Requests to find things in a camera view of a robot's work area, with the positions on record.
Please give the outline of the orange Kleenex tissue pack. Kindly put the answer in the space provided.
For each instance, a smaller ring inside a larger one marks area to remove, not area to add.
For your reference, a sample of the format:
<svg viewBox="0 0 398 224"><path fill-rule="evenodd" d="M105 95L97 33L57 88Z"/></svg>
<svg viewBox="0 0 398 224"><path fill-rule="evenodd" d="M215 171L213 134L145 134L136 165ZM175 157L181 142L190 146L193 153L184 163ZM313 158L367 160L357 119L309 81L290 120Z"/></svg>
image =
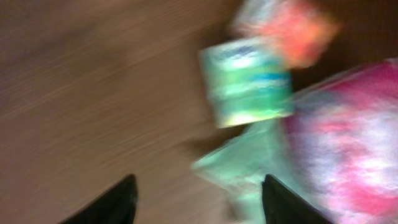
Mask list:
<svg viewBox="0 0 398 224"><path fill-rule="evenodd" d="M312 66L340 29L339 23L311 1L244 1L231 31L258 37L283 58L289 68Z"/></svg>

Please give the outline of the red purple pad package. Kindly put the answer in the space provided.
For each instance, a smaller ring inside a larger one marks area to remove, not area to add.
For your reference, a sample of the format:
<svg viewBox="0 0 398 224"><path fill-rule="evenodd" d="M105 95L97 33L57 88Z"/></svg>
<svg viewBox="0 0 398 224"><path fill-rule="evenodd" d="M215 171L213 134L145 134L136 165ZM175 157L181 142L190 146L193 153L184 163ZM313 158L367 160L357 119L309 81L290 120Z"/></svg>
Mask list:
<svg viewBox="0 0 398 224"><path fill-rule="evenodd" d="M298 91L284 120L313 204L334 223L397 222L397 59Z"/></svg>

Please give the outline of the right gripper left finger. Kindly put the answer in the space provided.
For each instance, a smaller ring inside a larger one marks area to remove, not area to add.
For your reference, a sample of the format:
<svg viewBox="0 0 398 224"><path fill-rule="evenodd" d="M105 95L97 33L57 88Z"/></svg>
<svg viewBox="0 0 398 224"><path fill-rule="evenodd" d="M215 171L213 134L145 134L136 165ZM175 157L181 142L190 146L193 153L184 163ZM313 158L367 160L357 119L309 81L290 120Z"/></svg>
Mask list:
<svg viewBox="0 0 398 224"><path fill-rule="evenodd" d="M137 203L136 177L129 174L61 224L133 224Z"/></svg>

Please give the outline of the teal wet wipes pack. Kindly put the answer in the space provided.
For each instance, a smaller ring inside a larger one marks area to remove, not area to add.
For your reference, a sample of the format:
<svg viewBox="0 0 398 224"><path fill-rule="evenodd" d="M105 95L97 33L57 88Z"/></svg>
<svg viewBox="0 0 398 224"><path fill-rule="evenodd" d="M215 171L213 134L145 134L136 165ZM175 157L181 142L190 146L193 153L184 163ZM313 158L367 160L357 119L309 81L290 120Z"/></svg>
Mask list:
<svg viewBox="0 0 398 224"><path fill-rule="evenodd" d="M239 136L193 163L197 174L225 189L244 223L264 223L262 187L267 174L309 202L312 200L288 156L279 119L252 123Z"/></svg>

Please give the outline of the teal Kleenex tissue pack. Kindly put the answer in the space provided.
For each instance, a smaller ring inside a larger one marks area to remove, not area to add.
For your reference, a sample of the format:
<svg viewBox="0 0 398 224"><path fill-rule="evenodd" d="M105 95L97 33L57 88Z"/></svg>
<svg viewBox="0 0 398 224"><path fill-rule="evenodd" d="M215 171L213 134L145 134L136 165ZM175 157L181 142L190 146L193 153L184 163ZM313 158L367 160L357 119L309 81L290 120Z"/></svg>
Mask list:
<svg viewBox="0 0 398 224"><path fill-rule="evenodd" d="M258 37L232 40L199 53L208 100L220 128L293 113L291 77Z"/></svg>

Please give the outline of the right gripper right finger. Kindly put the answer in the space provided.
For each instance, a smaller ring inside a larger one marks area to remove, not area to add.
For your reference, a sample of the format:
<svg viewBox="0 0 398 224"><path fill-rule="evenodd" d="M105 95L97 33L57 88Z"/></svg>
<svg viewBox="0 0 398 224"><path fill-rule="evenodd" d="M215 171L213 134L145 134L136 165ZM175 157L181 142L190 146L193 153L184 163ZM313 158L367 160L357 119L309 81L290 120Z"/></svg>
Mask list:
<svg viewBox="0 0 398 224"><path fill-rule="evenodd" d="M262 206L267 224L332 224L271 174L262 183Z"/></svg>

